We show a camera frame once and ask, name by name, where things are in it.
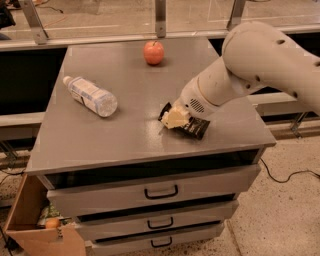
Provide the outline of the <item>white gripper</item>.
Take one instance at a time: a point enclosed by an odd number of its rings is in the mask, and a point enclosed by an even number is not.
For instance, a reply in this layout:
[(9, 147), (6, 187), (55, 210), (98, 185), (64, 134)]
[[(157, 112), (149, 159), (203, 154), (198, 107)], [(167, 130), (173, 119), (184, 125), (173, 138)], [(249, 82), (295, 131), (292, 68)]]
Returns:
[(186, 125), (189, 122), (190, 115), (205, 119), (217, 110), (218, 107), (212, 105), (202, 95), (198, 85), (198, 78), (193, 78), (182, 89), (179, 98), (172, 105), (170, 111), (163, 115), (161, 122), (168, 129), (172, 129)]

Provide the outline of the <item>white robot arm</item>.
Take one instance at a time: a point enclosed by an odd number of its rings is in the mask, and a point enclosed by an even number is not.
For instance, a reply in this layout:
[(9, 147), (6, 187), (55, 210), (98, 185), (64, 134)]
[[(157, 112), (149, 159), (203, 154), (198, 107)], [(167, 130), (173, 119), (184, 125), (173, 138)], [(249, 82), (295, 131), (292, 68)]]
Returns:
[(242, 23), (225, 37), (221, 56), (186, 84), (159, 120), (169, 129), (184, 127), (263, 87), (285, 92), (319, 114), (319, 64), (318, 56), (271, 25)]

